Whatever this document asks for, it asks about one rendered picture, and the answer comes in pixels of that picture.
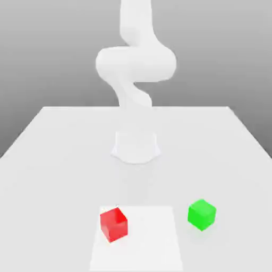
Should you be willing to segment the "small red cube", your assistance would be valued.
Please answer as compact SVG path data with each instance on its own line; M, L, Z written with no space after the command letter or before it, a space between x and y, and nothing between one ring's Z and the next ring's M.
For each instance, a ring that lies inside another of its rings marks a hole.
M119 207L100 214L100 228L109 243L128 234L128 219Z

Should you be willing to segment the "small green cube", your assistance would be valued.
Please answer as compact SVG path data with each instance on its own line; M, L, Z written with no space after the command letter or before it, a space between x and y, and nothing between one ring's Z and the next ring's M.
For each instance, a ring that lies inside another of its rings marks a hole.
M197 200L189 206L188 222L204 231L215 221L217 209L204 199Z

